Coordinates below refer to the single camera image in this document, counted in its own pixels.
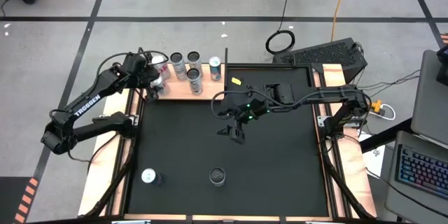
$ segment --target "black mat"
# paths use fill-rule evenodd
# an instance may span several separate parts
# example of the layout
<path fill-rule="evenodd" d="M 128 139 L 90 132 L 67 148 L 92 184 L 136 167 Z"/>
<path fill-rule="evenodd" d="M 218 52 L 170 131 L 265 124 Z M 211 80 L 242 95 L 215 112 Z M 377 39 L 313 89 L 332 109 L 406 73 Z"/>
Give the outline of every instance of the black mat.
<path fill-rule="evenodd" d="M 0 223 L 14 223 L 29 180 L 30 177 L 0 177 Z"/>
<path fill-rule="evenodd" d="M 308 86 L 301 70 L 229 71 L 243 85 Z M 238 88 L 228 83 L 229 90 Z M 238 216 L 328 216 L 312 108 L 263 116 L 245 125 L 240 146 L 216 132 L 230 121 L 215 119 L 209 101 L 156 101 L 145 107 L 126 213 Z M 214 167 L 226 182 L 209 182 Z M 165 175 L 158 188 L 141 180 L 146 168 Z"/>

